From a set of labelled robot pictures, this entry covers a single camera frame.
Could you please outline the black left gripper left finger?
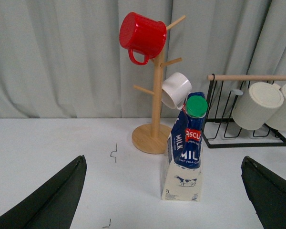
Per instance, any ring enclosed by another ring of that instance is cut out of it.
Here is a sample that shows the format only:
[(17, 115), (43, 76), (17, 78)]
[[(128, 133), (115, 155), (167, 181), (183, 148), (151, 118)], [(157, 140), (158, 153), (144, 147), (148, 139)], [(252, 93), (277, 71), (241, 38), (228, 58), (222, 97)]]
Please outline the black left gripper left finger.
[(19, 204), (0, 216), (0, 229), (69, 229), (85, 181), (78, 156)]

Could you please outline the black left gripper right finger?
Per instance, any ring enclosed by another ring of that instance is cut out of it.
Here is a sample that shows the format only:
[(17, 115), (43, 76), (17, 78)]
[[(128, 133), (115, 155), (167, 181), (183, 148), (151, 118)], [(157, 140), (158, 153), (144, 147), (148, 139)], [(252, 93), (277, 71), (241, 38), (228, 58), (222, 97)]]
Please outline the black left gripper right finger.
[(265, 229), (286, 229), (286, 180), (249, 156), (242, 164), (242, 180), (249, 200)]

